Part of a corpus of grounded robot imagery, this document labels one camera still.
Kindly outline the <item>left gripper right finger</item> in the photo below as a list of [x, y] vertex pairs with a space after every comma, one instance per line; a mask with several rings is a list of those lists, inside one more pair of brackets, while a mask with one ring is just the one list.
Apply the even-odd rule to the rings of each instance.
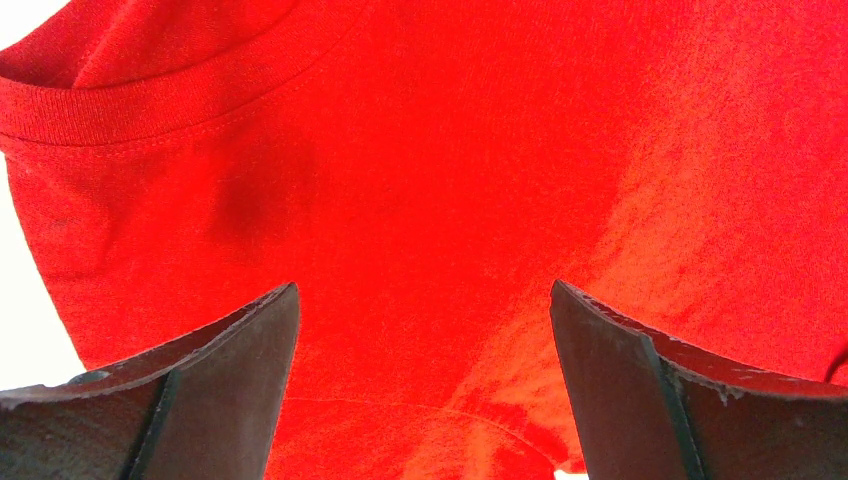
[[843, 479], [847, 390], [649, 328], [556, 282], [550, 315], [592, 479]]

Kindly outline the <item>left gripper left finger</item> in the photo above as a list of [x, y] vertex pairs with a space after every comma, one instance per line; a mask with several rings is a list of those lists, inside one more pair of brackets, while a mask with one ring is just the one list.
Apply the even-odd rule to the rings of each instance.
[[260, 479], [300, 324], [294, 284], [57, 386], [1, 394], [5, 479]]

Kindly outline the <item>red t-shirt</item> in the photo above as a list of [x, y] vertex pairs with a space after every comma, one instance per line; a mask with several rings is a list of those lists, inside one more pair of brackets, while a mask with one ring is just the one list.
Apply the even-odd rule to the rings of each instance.
[[847, 340], [843, 1], [73, 1], [1, 148], [88, 367], [298, 286], [271, 479], [582, 470], [556, 280], [805, 379]]

